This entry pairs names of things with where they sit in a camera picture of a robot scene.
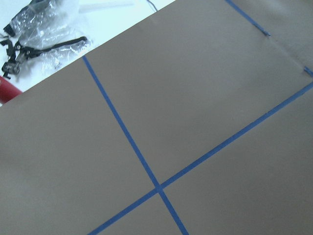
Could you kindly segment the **clear plastic bag with tools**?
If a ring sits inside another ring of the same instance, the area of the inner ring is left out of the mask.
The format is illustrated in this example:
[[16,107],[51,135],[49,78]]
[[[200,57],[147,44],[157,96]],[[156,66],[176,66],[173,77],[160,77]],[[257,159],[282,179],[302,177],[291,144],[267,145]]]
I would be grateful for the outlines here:
[[91,45],[74,25],[77,0],[32,0],[3,28],[0,44],[6,48],[3,77],[18,75],[29,60],[40,58],[45,69],[59,68]]

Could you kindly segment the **red fire extinguisher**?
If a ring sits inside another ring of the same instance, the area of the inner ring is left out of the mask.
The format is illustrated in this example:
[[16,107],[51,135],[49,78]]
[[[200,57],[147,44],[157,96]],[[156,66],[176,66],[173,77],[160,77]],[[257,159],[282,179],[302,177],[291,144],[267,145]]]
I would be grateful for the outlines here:
[[12,85],[2,76],[0,77],[0,103],[1,105],[14,99],[15,97],[22,94],[22,91]]

